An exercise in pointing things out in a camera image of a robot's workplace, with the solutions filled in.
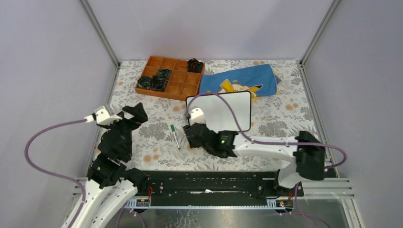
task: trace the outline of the wall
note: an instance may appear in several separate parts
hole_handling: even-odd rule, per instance
[[[332,0],[89,0],[119,60],[301,59]]]
[[[341,1],[306,67],[368,228],[401,227],[402,9],[401,0]]]
[[[115,67],[79,1],[0,5],[0,227],[60,227],[74,184],[32,169],[25,143],[102,105]],[[89,123],[54,130],[30,154],[43,168],[82,176],[95,134]]]

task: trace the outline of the blue towel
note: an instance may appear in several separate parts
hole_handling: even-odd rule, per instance
[[[270,96],[277,92],[281,82],[269,64],[230,70],[214,75],[203,75],[199,93],[226,93],[249,90],[252,97]]]

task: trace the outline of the floral tablecloth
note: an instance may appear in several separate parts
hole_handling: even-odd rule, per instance
[[[205,74],[270,64],[281,78],[279,95],[254,98],[249,135],[283,137],[298,135],[300,130],[316,135],[311,108],[307,102],[295,60],[207,60]],[[182,126],[187,124],[183,114],[185,102],[137,94],[134,90],[146,61],[123,61],[119,70],[111,107],[142,102],[148,122],[133,131],[133,157],[126,165],[141,170],[197,171],[275,171],[287,163],[270,158],[238,157],[220,159],[202,148],[191,149]],[[170,125],[176,128],[181,149],[178,150]]]

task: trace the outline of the wooden tray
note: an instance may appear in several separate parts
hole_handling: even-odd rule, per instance
[[[200,73],[188,72],[188,61],[174,58],[165,58],[159,56],[150,56],[141,76],[154,76],[160,69],[171,70],[171,76],[164,92],[151,89],[142,89],[137,87],[138,94],[149,96],[158,96],[168,99],[185,101],[187,97],[199,93],[200,80],[204,73],[204,67]]]

